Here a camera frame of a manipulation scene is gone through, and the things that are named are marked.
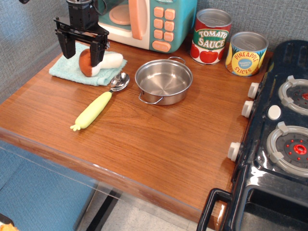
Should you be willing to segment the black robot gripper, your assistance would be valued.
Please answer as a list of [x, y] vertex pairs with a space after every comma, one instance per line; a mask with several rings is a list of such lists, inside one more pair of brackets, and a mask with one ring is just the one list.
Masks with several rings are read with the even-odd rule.
[[56, 35], [65, 58], [76, 54], [75, 41], [90, 44], [86, 33], [94, 35], [99, 41], [90, 44], [91, 66], [97, 66], [104, 57], [105, 48], [109, 47], [109, 32], [98, 25], [99, 17], [106, 13], [107, 4], [103, 1], [103, 10], [99, 10], [97, 0], [68, 0], [68, 17], [54, 17]]

